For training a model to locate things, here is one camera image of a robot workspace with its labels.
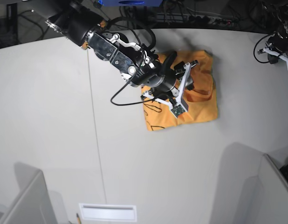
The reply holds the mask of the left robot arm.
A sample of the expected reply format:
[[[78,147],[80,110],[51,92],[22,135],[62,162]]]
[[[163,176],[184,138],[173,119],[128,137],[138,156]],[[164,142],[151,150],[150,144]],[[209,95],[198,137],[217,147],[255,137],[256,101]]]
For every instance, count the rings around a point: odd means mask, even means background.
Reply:
[[[278,63],[282,56],[288,58],[288,0],[263,0],[263,7],[273,17],[273,31],[265,43],[267,60]]]

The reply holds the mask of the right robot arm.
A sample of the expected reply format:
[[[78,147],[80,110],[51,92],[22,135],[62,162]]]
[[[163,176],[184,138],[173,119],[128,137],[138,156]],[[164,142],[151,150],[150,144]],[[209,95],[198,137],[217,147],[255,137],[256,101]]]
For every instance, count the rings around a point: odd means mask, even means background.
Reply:
[[[28,4],[55,32],[80,47],[93,49],[100,59],[109,61],[131,86],[149,86],[156,93],[176,97],[180,91],[175,84],[184,80],[185,88],[193,90],[194,81],[186,74],[185,63],[171,68],[177,58],[175,51],[161,62],[153,51],[156,36],[141,22],[131,20],[151,37],[148,46],[129,41],[123,33],[110,32],[113,25],[126,21],[126,17],[105,21],[102,16],[83,6],[80,0],[30,0]]]

